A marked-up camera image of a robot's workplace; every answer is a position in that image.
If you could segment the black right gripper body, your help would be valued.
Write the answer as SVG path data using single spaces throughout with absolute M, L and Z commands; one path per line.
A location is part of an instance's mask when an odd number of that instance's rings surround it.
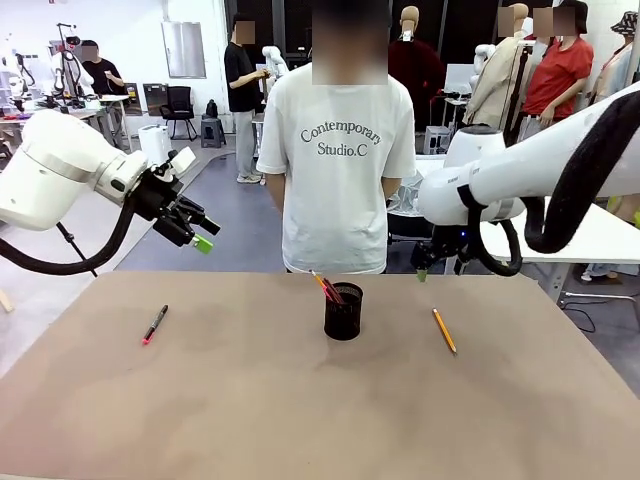
M 431 249 L 435 256 L 457 256 L 469 244 L 465 226 L 435 226 L 431 237 Z

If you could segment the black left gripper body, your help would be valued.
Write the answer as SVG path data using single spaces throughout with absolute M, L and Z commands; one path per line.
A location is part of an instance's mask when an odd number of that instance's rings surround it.
M 147 169 L 130 192 L 134 213 L 146 221 L 158 218 L 177 199 L 182 187 L 173 174 L 164 178 Z

